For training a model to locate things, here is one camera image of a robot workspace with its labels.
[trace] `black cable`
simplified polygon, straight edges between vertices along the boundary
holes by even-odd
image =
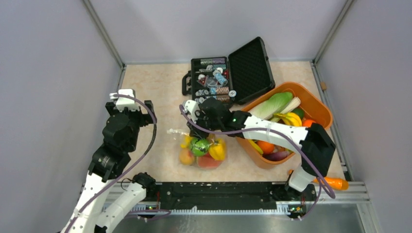
[[[128,180],[128,181],[130,181],[130,182],[132,182],[133,180],[132,180],[132,179],[129,179],[129,178],[124,178],[124,179],[120,182],[120,188],[122,188],[124,191],[126,191],[126,189],[123,188],[123,182],[124,182],[124,180]]]

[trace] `yellow pepper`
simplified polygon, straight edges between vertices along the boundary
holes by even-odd
[[[180,144],[180,147],[181,147],[181,148],[187,148],[187,147],[189,147],[189,144],[190,144],[192,138],[193,138],[193,137],[191,137],[191,136],[189,136],[189,135],[185,135],[185,140],[184,140],[184,142],[183,142],[182,144]]]
[[[226,157],[226,143],[223,139],[216,139],[215,143],[209,148],[210,156],[218,161],[224,160]]]

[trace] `banana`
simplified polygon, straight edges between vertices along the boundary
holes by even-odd
[[[252,141],[252,140],[250,140],[250,139],[248,139],[248,141],[249,141],[249,143],[252,145],[252,147],[255,148],[255,150],[257,150],[257,152],[258,152],[260,155],[263,155],[262,149],[261,149],[254,141]]]
[[[300,117],[296,114],[296,113],[286,113],[286,118],[292,122],[293,126],[302,126],[302,120],[300,119]]]
[[[297,127],[302,126],[302,120],[296,113],[286,113],[286,114],[277,113],[277,114],[274,114],[274,116],[282,119],[286,125],[297,126]]]

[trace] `red onion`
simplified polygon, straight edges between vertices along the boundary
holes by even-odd
[[[280,161],[286,158],[290,154],[289,151],[279,151],[271,154],[265,154],[263,158],[270,160],[270,161]]]

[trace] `orange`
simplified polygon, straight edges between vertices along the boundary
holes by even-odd
[[[263,154],[270,154],[275,149],[274,144],[265,141],[257,141],[256,143],[263,151]]]
[[[191,165],[194,163],[195,157],[189,149],[183,148],[179,154],[179,160],[184,165]]]
[[[310,127],[313,123],[316,123],[316,121],[307,119],[307,120],[304,120],[302,122],[302,126],[303,127]]]

